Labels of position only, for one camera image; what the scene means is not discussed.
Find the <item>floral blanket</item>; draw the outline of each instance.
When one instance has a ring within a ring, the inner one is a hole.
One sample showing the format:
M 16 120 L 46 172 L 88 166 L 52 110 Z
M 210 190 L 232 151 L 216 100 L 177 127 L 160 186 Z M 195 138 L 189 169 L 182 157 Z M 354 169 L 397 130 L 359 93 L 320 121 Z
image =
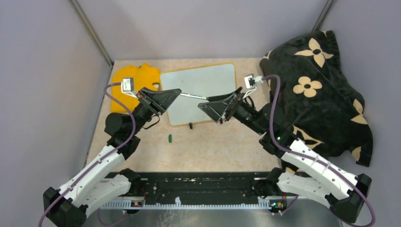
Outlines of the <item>floral blanket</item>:
M 265 76 L 281 78 L 278 106 L 286 117 L 284 127 L 325 158 L 348 150 L 359 165 L 370 165 L 373 137 L 363 116 L 365 100 L 341 71 L 332 31 L 291 39 L 269 51 L 260 67 Z M 272 99 L 276 82 L 270 83 Z

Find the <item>white wall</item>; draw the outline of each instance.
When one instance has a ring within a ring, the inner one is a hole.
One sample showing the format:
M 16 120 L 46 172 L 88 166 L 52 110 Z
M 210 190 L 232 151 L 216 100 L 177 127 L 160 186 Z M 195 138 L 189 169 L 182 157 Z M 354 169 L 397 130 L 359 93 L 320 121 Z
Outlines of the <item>white wall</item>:
M 0 225 L 36 226 L 83 165 L 109 69 L 68 1 L 2 0 L 0 70 Z
M 261 57 L 326 0 L 78 0 L 113 60 Z
M 369 200 L 375 208 L 375 226 L 401 226 L 400 113 L 401 113 L 401 2 L 399 0 L 341 0 L 328 14 L 323 30 L 334 30 L 342 70 L 365 98 L 364 116 L 372 129 L 374 153 L 369 168 L 341 157 L 339 166 L 372 179 Z M 358 220 L 370 221 L 366 209 Z

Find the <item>yellow cloth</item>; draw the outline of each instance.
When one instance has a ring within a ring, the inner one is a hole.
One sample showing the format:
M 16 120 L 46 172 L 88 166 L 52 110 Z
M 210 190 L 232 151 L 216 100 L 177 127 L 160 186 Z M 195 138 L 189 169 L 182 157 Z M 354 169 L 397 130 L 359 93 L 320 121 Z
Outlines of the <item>yellow cloth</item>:
M 124 77 L 134 78 L 134 89 L 136 91 L 141 90 L 143 87 L 156 91 L 157 88 L 154 86 L 154 84 L 160 85 L 159 69 L 153 68 L 146 63 L 143 63 L 143 65 L 140 67 L 130 65 L 118 70 L 113 76 L 112 82 L 121 82 L 122 78 Z M 124 105 L 126 105 L 131 111 L 133 111 L 134 108 L 139 104 L 138 99 L 121 93 L 120 86 L 112 87 L 112 96 L 115 97 L 118 101 L 122 102 Z M 124 108 L 118 105 L 115 101 L 112 101 L 110 111 L 112 113 L 126 112 Z

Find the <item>whiteboard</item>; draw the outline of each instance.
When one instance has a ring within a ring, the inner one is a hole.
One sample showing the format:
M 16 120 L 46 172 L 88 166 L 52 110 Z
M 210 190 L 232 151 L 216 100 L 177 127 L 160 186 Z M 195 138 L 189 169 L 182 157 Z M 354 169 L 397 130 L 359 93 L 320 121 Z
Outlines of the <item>whiteboard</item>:
M 163 90 L 179 88 L 184 93 L 199 96 L 218 96 L 235 91 L 235 66 L 232 63 L 201 68 L 162 72 Z M 167 110 L 172 125 L 182 125 L 211 120 L 199 103 L 206 100 L 178 96 Z

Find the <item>beige tabletop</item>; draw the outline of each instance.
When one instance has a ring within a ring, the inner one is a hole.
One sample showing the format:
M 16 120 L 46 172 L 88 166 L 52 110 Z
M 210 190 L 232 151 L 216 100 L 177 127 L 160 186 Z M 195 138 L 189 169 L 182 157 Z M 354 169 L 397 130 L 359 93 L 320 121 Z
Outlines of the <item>beige tabletop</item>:
M 116 61 L 112 76 L 123 67 L 144 62 L 161 72 L 231 62 L 235 65 L 237 85 L 245 87 L 245 75 L 262 75 L 259 61 L 260 58 Z M 269 101 L 267 84 L 259 86 L 251 97 L 256 109 L 262 108 Z M 110 102 L 105 97 L 87 163 L 110 139 L 104 132 Z M 172 143 L 168 142 L 169 134 Z M 141 139 L 137 150 L 115 171 L 130 168 L 137 172 L 242 172 L 269 171 L 279 166 L 278 159 L 259 144 L 261 136 L 234 118 L 223 124 L 194 124 L 191 130 L 188 125 L 171 126 L 164 114 L 156 126 L 142 129 L 137 136 Z

